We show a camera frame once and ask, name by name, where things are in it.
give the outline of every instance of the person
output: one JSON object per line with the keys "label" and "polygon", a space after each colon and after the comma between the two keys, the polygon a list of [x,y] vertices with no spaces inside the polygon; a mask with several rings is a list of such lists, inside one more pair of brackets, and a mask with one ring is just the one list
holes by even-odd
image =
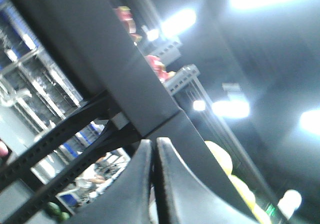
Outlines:
{"label": "person", "polygon": [[0,157],[8,155],[9,151],[6,144],[0,139]]}

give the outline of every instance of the dark ceiling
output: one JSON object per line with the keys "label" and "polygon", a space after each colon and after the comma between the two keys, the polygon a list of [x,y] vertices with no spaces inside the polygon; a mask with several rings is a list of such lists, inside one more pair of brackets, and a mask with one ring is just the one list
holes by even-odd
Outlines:
{"label": "dark ceiling", "polygon": [[274,191],[300,191],[299,214],[318,222],[320,137],[301,130],[299,119],[320,107],[320,0],[246,11],[229,0],[153,1],[163,19],[184,7],[197,12],[168,70],[196,64],[213,101],[225,97],[223,82],[241,85],[250,116],[227,122]]}

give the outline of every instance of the metal rack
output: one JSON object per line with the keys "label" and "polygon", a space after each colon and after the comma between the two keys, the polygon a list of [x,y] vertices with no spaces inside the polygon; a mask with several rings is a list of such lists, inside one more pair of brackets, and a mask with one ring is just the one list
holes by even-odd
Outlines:
{"label": "metal rack", "polygon": [[181,68],[174,77],[169,79],[164,86],[171,94],[174,96],[189,83],[197,78],[200,75],[198,68],[194,64],[190,64]]}
{"label": "metal rack", "polygon": [[[83,98],[42,47],[10,0],[0,0],[0,15],[0,96],[3,99],[8,97],[10,103],[7,108],[35,135],[36,142],[79,109]],[[28,94],[14,99],[21,90]],[[56,173],[60,172],[62,166],[68,165],[98,138],[103,128],[94,122],[88,123],[58,148],[52,149],[53,152],[44,159]],[[22,144],[30,148],[34,142]],[[6,143],[18,154],[22,152],[14,141]],[[43,160],[30,166],[30,170],[20,177],[33,191],[53,178],[41,162]],[[114,167],[117,175],[124,169],[123,165]],[[64,211],[74,214],[59,197],[53,197],[52,200],[60,203]]]}

